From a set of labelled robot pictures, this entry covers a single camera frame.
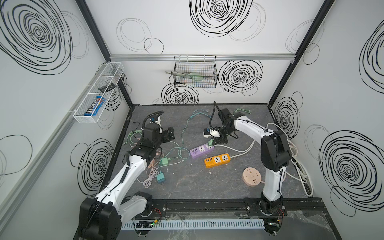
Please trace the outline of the purple power strip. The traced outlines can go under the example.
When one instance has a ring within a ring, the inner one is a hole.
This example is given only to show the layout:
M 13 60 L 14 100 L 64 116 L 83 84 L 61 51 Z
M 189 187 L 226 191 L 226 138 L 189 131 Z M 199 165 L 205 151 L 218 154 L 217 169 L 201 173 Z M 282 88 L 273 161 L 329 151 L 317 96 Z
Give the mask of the purple power strip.
M 210 153 L 214 150 L 214 146 L 210 146 L 208 144 L 201 145 L 194 149 L 190 150 L 190 155 L 193 159 L 199 158 L 207 153 Z

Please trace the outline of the light green charger adapter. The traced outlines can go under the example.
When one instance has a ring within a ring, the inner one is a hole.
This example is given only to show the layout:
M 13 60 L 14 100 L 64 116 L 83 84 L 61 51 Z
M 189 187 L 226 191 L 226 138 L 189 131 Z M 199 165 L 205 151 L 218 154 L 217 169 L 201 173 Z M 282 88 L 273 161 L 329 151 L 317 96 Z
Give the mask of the light green charger adapter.
M 215 141 L 214 139 L 209 140 L 208 146 L 213 147 L 215 145 L 214 141 Z

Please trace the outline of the orange power strip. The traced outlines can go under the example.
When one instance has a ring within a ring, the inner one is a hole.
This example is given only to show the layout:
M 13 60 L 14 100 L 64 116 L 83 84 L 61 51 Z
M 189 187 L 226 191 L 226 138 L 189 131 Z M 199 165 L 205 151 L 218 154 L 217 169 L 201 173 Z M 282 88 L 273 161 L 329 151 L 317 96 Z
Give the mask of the orange power strip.
M 207 158 L 204 160 L 204 163 L 206 168 L 210 169 L 213 167 L 227 164 L 230 162 L 230 160 L 231 160 L 231 157 L 229 156 L 229 154 L 222 154 L 222 155 L 214 156 L 211 158 Z

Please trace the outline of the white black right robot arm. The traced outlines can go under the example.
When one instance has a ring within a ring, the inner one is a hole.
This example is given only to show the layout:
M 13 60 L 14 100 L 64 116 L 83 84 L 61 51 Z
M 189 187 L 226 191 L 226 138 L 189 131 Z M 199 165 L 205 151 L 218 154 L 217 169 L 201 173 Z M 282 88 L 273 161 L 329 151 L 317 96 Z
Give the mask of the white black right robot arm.
M 228 137 L 242 132 L 252 138 L 261 147 L 261 162 L 266 169 L 265 185 L 261 193 L 260 209 L 270 216 L 283 204 L 282 183 L 287 166 L 292 159 L 288 137 L 281 130 L 270 130 L 250 120 L 242 113 L 232 114 L 228 109 L 214 106 L 212 117 L 218 114 L 222 126 L 213 127 L 210 120 L 212 145 L 228 143 Z

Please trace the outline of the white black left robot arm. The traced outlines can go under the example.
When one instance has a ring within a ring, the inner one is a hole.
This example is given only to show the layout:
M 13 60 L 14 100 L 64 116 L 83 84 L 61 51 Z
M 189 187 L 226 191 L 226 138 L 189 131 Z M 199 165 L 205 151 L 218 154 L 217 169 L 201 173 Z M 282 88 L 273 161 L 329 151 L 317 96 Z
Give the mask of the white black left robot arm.
M 151 213 L 151 195 L 138 192 L 129 200 L 124 199 L 138 176 L 155 158 L 161 144 L 174 139 L 172 127 L 164 130 L 157 122 L 143 126 L 142 137 L 126 153 L 123 168 L 95 198 L 82 202 L 76 240 L 115 240 L 124 224 L 137 215 Z

